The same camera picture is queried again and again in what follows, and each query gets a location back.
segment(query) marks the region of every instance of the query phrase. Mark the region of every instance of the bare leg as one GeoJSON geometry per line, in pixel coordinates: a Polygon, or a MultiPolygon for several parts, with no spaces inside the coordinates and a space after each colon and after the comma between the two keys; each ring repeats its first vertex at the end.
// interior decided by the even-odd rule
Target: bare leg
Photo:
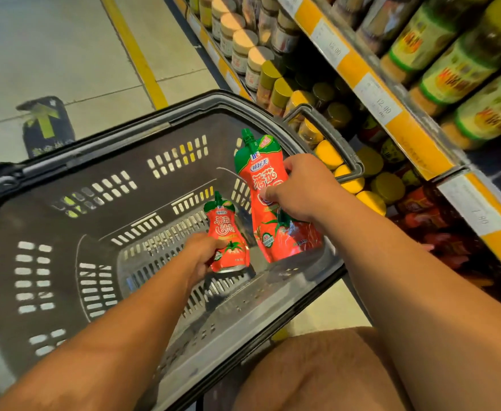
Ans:
{"type": "Polygon", "coordinates": [[[359,327],[289,338],[243,384],[233,411],[412,409],[377,331],[359,327]]]}

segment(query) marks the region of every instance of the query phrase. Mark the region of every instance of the ketchup pouch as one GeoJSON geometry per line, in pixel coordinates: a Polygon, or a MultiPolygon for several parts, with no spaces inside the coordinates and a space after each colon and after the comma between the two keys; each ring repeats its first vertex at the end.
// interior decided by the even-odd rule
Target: ketchup pouch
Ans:
{"type": "Polygon", "coordinates": [[[250,205],[254,237],[268,262],[275,262],[307,249],[319,247],[322,237],[315,227],[288,216],[274,202],[263,200],[258,192],[288,179],[281,146],[270,135],[260,141],[245,128],[245,146],[235,155],[235,170],[250,186],[250,205]]]}
{"type": "Polygon", "coordinates": [[[214,272],[239,271],[250,265],[250,253],[245,239],[235,224],[235,206],[214,192],[214,200],[205,203],[204,211],[209,218],[209,236],[229,241],[226,248],[217,249],[210,265],[214,272]]]}

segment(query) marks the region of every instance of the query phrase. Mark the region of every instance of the price label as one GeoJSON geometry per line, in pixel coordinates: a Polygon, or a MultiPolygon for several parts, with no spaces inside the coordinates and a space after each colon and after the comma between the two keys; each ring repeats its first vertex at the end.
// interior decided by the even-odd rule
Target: price label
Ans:
{"type": "Polygon", "coordinates": [[[229,71],[226,73],[226,82],[235,94],[241,94],[240,84],[233,78],[233,75],[229,71]]]}
{"type": "Polygon", "coordinates": [[[439,190],[479,236],[501,231],[501,214],[465,176],[439,185],[439,190]]]}
{"type": "Polygon", "coordinates": [[[200,39],[201,38],[201,25],[199,24],[199,21],[195,18],[195,16],[193,14],[189,14],[187,20],[190,23],[190,27],[193,30],[193,33],[197,34],[197,37],[199,37],[199,39],[200,39]]]}
{"type": "Polygon", "coordinates": [[[370,73],[363,76],[353,92],[376,120],[384,126],[402,111],[370,73]]]}
{"type": "Polygon", "coordinates": [[[313,29],[311,40],[315,42],[335,69],[346,54],[350,52],[346,44],[323,19],[320,19],[315,29],[313,29]]]}
{"type": "Polygon", "coordinates": [[[303,0],[278,0],[278,1],[287,11],[287,13],[290,14],[292,18],[296,16],[296,12],[298,11],[300,5],[303,2],[303,0]]]}
{"type": "Polygon", "coordinates": [[[206,51],[209,53],[209,56],[213,60],[216,67],[218,67],[218,64],[220,63],[220,55],[214,48],[211,41],[206,42],[206,51]]]}

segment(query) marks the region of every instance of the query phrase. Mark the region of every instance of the person's right hand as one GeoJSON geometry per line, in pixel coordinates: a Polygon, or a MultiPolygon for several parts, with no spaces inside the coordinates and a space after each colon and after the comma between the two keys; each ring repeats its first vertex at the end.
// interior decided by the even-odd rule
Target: person's right hand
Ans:
{"type": "Polygon", "coordinates": [[[347,193],[327,167],[311,154],[290,156],[284,166],[290,172],[289,179],[278,186],[265,187],[260,197],[278,202],[295,219],[315,222],[336,196],[347,193]]]}

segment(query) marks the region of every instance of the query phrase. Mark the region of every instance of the bottle with green label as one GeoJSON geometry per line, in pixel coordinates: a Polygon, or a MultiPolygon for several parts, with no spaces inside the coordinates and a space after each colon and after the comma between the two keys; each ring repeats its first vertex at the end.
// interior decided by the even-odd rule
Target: bottle with green label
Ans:
{"type": "Polygon", "coordinates": [[[441,128],[463,150],[479,148],[501,135],[501,76],[494,79],[448,117],[441,128]]]}
{"type": "Polygon", "coordinates": [[[384,55],[382,68],[408,83],[480,14],[490,0],[427,0],[384,55]]]}
{"type": "Polygon", "coordinates": [[[411,98],[431,116],[470,94],[501,67],[501,0],[494,0],[479,24],[460,36],[432,64],[411,98]]]}

